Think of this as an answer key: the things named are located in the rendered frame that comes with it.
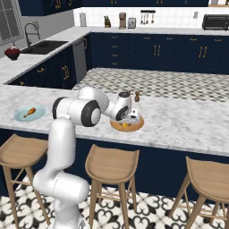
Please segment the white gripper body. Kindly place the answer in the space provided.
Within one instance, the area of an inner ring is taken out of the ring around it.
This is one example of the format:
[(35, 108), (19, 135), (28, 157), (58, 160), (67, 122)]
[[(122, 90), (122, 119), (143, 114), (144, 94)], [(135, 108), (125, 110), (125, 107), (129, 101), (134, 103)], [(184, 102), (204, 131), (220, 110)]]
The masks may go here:
[(122, 119), (123, 123), (139, 123), (140, 122), (140, 113), (136, 108), (133, 108), (127, 116)]

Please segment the brown chicken drumstick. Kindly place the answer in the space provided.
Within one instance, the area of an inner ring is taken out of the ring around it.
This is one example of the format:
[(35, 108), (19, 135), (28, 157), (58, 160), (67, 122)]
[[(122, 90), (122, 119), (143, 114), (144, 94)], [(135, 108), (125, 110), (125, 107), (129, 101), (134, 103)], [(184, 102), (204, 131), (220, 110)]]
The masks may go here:
[(27, 112), (27, 114), (25, 114), (23, 117), (26, 118), (28, 115), (32, 115), (36, 112), (36, 108), (32, 107), (31, 109), (29, 109), (29, 111)]

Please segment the dark bowl of red fruit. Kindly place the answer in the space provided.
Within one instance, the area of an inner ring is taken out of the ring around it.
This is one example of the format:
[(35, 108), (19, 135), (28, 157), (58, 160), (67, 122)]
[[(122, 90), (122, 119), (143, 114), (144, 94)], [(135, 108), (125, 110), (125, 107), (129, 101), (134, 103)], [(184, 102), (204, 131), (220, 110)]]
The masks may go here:
[(18, 48), (8, 48), (4, 51), (4, 54), (11, 60), (17, 60), (20, 55), (20, 50)]

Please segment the brown wooden plate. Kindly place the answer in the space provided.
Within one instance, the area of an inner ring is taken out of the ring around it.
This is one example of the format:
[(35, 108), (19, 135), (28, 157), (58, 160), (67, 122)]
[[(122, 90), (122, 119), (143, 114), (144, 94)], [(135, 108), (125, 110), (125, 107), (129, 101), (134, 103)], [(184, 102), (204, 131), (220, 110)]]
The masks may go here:
[(122, 126), (123, 122), (117, 122), (117, 121), (111, 121), (111, 126), (118, 130), (118, 131), (124, 131), (124, 132), (131, 132), (131, 131), (137, 131), (144, 125), (144, 119), (142, 116), (140, 116), (140, 122), (139, 123), (131, 123), (130, 127), (123, 128)]

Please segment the wooden bar stool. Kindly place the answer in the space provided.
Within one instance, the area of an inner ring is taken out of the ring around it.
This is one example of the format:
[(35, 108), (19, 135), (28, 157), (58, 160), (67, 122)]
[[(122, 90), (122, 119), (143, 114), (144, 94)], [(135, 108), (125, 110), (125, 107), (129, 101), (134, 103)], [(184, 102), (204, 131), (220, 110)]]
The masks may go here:
[(35, 165), (47, 152), (47, 141), (34, 138), (23, 138), (13, 134), (0, 147), (0, 165), (4, 169), (4, 178), (8, 190), (16, 229), (19, 223), (15, 208), (13, 186), (23, 184), (32, 186)]
[[(188, 210), (185, 229), (191, 229), (197, 216), (208, 217), (210, 225), (215, 219), (223, 220), (225, 229), (229, 229), (229, 165), (189, 157), (186, 157), (186, 165), (187, 174), (168, 216), (182, 207), (180, 200), (184, 197)], [(186, 191), (189, 185), (199, 194), (193, 208)]]
[[(140, 152), (116, 148), (101, 148), (92, 145), (86, 159), (85, 169), (91, 178), (89, 225), (93, 226), (96, 202), (102, 199), (116, 200), (121, 203), (124, 228), (129, 229), (127, 200), (132, 199), (133, 209), (137, 210), (135, 172)], [(103, 184), (117, 185), (119, 194), (102, 193)]]

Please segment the navy base cupboards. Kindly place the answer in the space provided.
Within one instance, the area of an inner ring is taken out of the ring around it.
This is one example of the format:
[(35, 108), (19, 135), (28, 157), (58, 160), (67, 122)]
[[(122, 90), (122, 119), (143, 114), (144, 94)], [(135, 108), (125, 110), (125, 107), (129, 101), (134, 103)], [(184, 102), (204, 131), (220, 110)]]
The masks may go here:
[(87, 67), (229, 74), (229, 37), (91, 32)]

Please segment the steel dishwasher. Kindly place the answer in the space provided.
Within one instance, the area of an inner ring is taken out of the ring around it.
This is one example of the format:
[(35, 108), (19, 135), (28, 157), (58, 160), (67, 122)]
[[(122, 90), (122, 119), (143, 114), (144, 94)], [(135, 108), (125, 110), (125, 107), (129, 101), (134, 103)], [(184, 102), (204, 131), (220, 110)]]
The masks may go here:
[(77, 83), (80, 83), (87, 74), (84, 42), (81, 41), (78, 43), (74, 43), (72, 47), (73, 47), (73, 54), (74, 54)]

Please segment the light blue plate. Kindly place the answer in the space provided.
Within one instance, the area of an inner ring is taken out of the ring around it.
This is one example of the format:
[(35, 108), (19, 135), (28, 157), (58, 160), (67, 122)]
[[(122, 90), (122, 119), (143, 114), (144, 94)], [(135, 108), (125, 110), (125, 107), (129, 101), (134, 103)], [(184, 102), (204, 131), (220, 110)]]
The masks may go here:
[[(23, 116), (25, 114), (27, 114), (29, 109), (31, 109), (32, 107), (36, 108), (36, 112), (34, 114), (28, 115), (26, 118), (24, 118)], [(39, 119), (45, 113), (46, 113), (46, 109), (43, 106), (27, 106), (27, 107), (24, 107), (24, 108), (18, 110), (14, 114), (14, 119), (16, 121), (19, 121), (19, 122), (31, 122), (31, 121), (35, 121), (35, 120)]]

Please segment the navy cupboard run with sink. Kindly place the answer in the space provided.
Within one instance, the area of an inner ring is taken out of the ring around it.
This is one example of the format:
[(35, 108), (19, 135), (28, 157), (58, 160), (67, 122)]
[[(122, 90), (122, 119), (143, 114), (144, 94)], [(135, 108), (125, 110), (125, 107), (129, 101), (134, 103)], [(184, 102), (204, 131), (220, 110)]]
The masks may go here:
[(10, 85), (72, 89), (77, 83), (72, 46), (10, 82)]

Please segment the brown coffee machine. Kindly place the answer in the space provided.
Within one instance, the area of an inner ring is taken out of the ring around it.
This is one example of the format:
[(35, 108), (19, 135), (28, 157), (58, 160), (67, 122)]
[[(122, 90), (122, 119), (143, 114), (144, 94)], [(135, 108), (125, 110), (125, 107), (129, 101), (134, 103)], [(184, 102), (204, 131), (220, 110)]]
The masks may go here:
[(126, 29), (126, 13), (119, 13), (119, 30), (125, 30)]

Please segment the black toaster oven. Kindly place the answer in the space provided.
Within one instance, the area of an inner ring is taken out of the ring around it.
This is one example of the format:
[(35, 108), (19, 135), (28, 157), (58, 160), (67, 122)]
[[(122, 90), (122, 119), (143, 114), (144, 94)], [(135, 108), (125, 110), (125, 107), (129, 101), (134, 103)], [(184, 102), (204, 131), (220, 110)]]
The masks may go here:
[(203, 30), (229, 30), (229, 14), (205, 14)]

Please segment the steel sink tap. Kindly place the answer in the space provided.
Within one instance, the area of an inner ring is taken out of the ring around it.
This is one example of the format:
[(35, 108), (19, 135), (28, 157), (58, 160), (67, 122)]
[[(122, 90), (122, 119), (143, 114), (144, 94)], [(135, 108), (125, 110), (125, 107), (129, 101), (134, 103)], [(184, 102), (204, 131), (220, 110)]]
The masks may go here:
[[(28, 32), (27, 31), (27, 27), (29, 25), (31, 25), (35, 29), (34, 32)], [(30, 45), (32, 44), (31, 41), (30, 41), (29, 35), (31, 35), (31, 36), (37, 36), (39, 40), (41, 39), (39, 30), (38, 30), (38, 27), (34, 23), (31, 23), (31, 22), (30, 23), (27, 23), (24, 26), (24, 31), (25, 31), (25, 38), (26, 38), (26, 42), (27, 42), (27, 46), (28, 47), (30, 47)]]

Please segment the window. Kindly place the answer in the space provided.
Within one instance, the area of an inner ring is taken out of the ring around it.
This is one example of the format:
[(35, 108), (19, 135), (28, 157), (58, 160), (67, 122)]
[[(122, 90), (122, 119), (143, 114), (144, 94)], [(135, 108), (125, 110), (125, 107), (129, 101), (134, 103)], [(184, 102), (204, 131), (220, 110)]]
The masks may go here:
[(0, 46), (23, 37), (15, 0), (0, 0)]

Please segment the rail with hanging utensils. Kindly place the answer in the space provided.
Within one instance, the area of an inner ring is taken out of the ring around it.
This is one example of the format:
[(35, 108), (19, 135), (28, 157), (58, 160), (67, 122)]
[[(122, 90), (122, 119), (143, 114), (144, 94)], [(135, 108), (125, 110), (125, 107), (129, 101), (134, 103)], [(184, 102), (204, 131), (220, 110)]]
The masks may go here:
[(140, 11), (140, 24), (149, 25), (154, 23), (155, 10), (141, 10)]

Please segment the navy wall cupboards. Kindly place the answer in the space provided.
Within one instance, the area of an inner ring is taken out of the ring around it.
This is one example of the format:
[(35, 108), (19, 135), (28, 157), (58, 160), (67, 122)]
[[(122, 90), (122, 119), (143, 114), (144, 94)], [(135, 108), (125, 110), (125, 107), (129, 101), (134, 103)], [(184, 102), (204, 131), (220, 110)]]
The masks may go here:
[(22, 16), (47, 16), (80, 7), (207, 7), (209, 0), (18, 0)]

